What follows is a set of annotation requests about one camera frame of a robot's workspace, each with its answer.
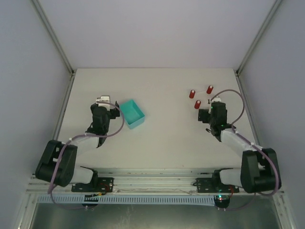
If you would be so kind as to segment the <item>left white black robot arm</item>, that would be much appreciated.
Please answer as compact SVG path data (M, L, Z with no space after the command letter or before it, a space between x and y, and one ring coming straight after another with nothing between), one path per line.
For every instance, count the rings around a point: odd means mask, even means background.
M35 177L50 184L49 190L55 186L66 187L73 180L78 154L101 147L108 137L118 134L124 126L124 115L118 103L110 103L97 99L90 106L92 122L80 135L69 138L66 143L50 140L41 156L35 171ZM122 117L120 128L108 134L110 121Z

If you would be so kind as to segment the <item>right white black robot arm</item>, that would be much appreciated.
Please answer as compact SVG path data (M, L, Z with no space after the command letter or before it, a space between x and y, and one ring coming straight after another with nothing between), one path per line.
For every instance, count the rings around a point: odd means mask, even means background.
M240 168L215 170L216 184L232 185L247 193L276 193L282 186L276 152L263 148L242 136L233 124L227 122L226 104L213 102L210 109L199 109L198 121L208 124L207 129L220 143L231 148L241 158Z

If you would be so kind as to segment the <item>teal plastic bin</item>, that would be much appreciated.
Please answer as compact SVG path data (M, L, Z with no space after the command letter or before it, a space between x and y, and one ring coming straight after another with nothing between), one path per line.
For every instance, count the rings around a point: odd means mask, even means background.
M145 114L133 99L122 103L120 109L129 129L134 129L145 121Z

